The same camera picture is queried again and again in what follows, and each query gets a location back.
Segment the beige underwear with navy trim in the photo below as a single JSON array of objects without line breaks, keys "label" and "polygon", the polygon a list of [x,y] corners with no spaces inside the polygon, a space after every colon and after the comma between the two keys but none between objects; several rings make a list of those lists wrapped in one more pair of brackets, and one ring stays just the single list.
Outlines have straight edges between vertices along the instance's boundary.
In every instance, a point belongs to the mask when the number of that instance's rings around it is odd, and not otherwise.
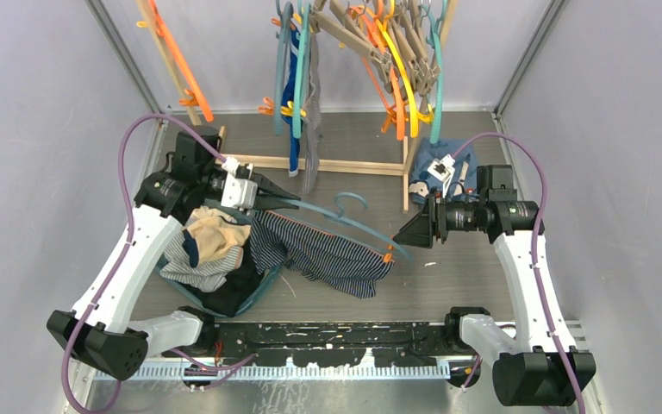
[{"label": "beige underwear with navy trim", "polygon": [[182,232],[183,248],[191,267],[223,259],[232,248],[242,248],[251,234],[251,226],[231,223],[223,216],[197,219]]}]

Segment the slate blue clip hanger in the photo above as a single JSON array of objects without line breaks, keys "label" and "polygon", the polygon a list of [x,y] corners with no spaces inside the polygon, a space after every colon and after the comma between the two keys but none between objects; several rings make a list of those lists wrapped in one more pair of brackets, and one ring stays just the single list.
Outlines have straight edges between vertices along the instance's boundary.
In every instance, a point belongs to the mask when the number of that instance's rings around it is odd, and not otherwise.
[{"label": "slate blue clip hanger", "polygon": [[368,235],[373,236],[376,239],[379,239],[380,241],[384,242],[387,245],[386,254],[391,258],[395,258],[399,256],[405,258],[406,260],[412,260],[412,256],[410,255],[410,253],[402,245],[393,241],[391,236],[380,233],[379,231],[376,231],[375,229],[372,229],[363,223],[353,220],[352,218],[346,217],[346,209],[342,203],[343,198],[352,198],[359,201],[364,210],[367,210],[369,207],[368,202],[364,197],[349,191],[339,192],[334,196],[334,203],[337,207],[337,210],[334,211],[328,210],[321,206],[317,206],[315,204],[304,202],[300,199],[272,196],[272,199],[282,202],[286,205],[289,205],[286,206],[286,209],[312,210],[316,213],[322,214],[328,221],[332,223],[335,223],[340,226],[347,226],[358,229],[360,231],[367,233]]}]

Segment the striped navy shorts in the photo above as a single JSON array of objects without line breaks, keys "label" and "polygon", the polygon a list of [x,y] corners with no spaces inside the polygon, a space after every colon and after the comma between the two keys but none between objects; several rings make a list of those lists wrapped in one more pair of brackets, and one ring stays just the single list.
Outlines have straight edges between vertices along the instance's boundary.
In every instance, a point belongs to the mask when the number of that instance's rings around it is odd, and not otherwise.
[{"label": "striped navy shorts", "polygon": [[255,214],[249,241],[258,271],[284,266],[360,299],[374,297],[394,267],[372,248],[273,211]]}]

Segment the orange plastic clip hanger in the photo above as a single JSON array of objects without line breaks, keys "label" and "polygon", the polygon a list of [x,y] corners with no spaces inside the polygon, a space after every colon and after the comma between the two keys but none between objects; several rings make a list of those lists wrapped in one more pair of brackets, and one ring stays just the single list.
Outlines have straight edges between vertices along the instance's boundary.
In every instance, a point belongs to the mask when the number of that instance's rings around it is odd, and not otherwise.
[{"label": "orange plastic clip hanger", "polygon": [[178,105],[186,109],[193,125],[212,123],[214,115],[209,102],[204,96],[171,30],[159,13],[156,2],[154,0],[137,0],[135,3],[141,13],[141,20],[136,23],[136,26],[145,28],[151,33],[177,90]]}]

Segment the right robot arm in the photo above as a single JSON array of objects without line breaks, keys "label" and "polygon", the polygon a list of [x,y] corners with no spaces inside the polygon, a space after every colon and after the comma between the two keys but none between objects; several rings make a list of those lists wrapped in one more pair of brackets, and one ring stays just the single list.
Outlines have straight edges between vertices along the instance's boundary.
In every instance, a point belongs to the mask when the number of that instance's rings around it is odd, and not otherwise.
[{"label": "right robot arm", "polygon": [[592,353],[578,348],[562,316],[546,263],[543,203],[518,198],[513,169],[479,166],[472,201],[430,194],[394,236],[404,246],[431,248],[453,231],[481,231],[502,264],[515,313],[510,336],[483,307],[453,307],[444,342],[491,366],[493,390],[504,406],[567,407],[584,411],[582,391],[596,373]]}]

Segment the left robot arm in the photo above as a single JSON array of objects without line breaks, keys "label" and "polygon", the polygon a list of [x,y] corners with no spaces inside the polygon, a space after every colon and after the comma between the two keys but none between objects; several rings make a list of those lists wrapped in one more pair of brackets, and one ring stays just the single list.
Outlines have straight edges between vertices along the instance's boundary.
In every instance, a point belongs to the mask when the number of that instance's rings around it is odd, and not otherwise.
[{"label": "left robot arm", "polygon": [[47,320],[48,332],[64,350],[64,382],[72,361],[124,381],[145,359],[164,352],[211,353],[215,319],[199,309],[184,306],[167,316],[132,320],[160,256],[208,199],[239,212],[290,209],[297,200],[250,164],[220,154],[195,129],[184,126],[182,133],[168,170],[146,177],[135,197],[123,197],[127,227],[90,287],[70,310],[56,310]]}]

